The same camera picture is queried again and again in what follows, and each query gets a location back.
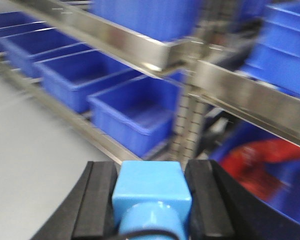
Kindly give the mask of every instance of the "storage rack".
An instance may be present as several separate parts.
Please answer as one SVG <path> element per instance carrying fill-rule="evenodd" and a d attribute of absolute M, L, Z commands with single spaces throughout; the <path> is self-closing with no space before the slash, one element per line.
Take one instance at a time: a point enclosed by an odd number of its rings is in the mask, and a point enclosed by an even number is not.
<path fill-rule="evenodd" d="M 214 36 L 228 35 L 238 4 L 236 0 L 206 0 L 202 9 L 204 17 L 200 19 L 193 36 L 174 42 L 154 40 L 82 10 L 85 7 L 73 6 L 84 6 L 82 2 L 87 1 L 70 1 L 72 5 L 59 0 L 6 1 L 152 77 L 161 78 L 176 69 L 186 69 L 188 78 L 179 101 L 175 136 L 146 159 L 178 160 L 184 165 L 188 159 L 197 157 L 196 149 L 208 105 L 222 108 L 300 146 L 300 99 L 225 69 L 223 63 L 227 60 L 240 62 L 247 56 L 251 41 L 241 41 L 238 47 L 231 43 L 223 46 L 213 44 Z M 93 128 L 86 115 L 68 110 L 45 94 L 36 81 L 24 78 L 18 71 L 11 69 L 1 57 L 0 71 L 7 79 L 70 122 L 94 146 L 117 163 L 139 160 L 122 145 Z"/>

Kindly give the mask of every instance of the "blue plastic bin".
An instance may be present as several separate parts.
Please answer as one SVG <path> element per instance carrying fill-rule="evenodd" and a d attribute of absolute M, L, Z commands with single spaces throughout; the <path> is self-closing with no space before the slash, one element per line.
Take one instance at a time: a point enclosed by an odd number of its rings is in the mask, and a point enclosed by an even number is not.
<path fill-rule="evenodd" d="M 272 5 L 242 71 L 300 95 L 300 1 Z"/>
<path fill-rule="evenodd" d="M 0 38 L 44 28 L 47 28 L 47 25 L 36 22 L 34 18 L 21 12 L 0 13 Z"/>
<path fill-rule="evenodd" d="M 266 5 L 270 2 L 271 0 L 241 0 L 237 11 L 237 21 L 244 23 L 263 16 Z"/>
<path fill-rule="evenodd" d="M 91 49 L 55 29 L 1 37 L 0 43 L 11 65 L 31 78 L 40 77 L 35 62 Z"/>
<path fill-rule="evenodd" d="M 0 31 L 11 26 L 38 22 L 31 16 L 19 11 L 0 13 Z"/>
<path fill-rule="evenodd" d="M 250 123 L 243 122 L 231 137 L 209 156 L 209 159 L 220 162 L 238 146 L 273 138 L 278 137 Z M 276 164 L 267 163 L 266 171 L 286 184 L 266 203 L 300 223 L 300 160 Z"/>
<path fill-rule="evenodd" d="M 196 26 L 200 0 L 94 0 L 91 12 L 150 38 L 170 42 Z"/>
<path fill-rule="evenodd" d="M 141 75 L 96 50 L 36 64 L 44 90 L 77 113 L 89 110 L 88 95 Z"/>
<path fill-rule="evenodd" d="M 142 157 L 172 133 L 180 87 L 140 76 L 91 95 L 92 123 Z"/>
<path fill-rule="evenodd" d="M 17 34 L 33 32 L 35 30 L 47 29 L 47 28 L 49 28 L 49 26 L 47 26 L 46 24 L 41 23 L 41 22 L 34 22 L 34 23 L 29 23 L 29 24 L 7 27 L 0 31 L 0 38 L 17 35 Z M 4 51 L 4 48 L 0 44 L 0 52 L 3 52 L 3 51 Z"/>

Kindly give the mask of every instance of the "blue cylindrical part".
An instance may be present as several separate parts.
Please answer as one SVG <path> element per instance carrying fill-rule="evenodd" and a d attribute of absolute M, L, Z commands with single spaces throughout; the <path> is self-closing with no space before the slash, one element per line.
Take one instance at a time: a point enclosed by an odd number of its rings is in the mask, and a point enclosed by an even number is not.
<path fill-rule="evenodd" d="M 140 230 L 165 230 L 186 240 L 186 232 L 178 212 L 163 202 L 139 203 L 128 209 L 122 217 L 119 233 L 125 234 Z M 168 236 L 149 235 L 135 237 L 134 240 L 171 240 Z"/>

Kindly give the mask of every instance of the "gray floor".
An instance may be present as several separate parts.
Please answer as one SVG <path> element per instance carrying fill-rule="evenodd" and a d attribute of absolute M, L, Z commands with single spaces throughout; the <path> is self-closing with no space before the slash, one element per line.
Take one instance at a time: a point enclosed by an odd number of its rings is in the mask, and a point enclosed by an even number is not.
<path fill-rule="evenodd" d="M 86 162 L 104 160 L 66 122 L 0 76 L 0 240 L 28 240 Z"/>

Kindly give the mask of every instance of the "stainless steel shelf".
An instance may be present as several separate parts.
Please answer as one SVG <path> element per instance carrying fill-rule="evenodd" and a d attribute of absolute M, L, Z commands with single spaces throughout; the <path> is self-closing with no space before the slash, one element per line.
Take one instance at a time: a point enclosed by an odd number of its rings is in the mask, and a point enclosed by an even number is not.
<path fill-rule="evenodd" d="M 17 69 L 12 69 L 8 64 L 2 61 L 1 56 L 0 72 L 5 76 L 7 81 L 29 92 L 56 115 L 71 124 L 73 128 L 85 137 L 93 146 L 97 147 L 116 163 L 121 164 L 124 160 L 141 160 L 120 143 L 116 142 L 99 129 L 94 128 L 86 119 L 85 115 L 80 115 L 71 111 L 66 106 L 46 94 L 41 89 L 37 80 L 27 78 Z"/>
<path fill-rule="evenodd" d="M 189 39 L 160 42 L 59 0 L 6 1 L 149 76 L 164 76 L 184 64 Z"/>
<path fill-rule="evenodd" d="M 300 99 L 206 61 L 190 94 L 300 146 Z"/>

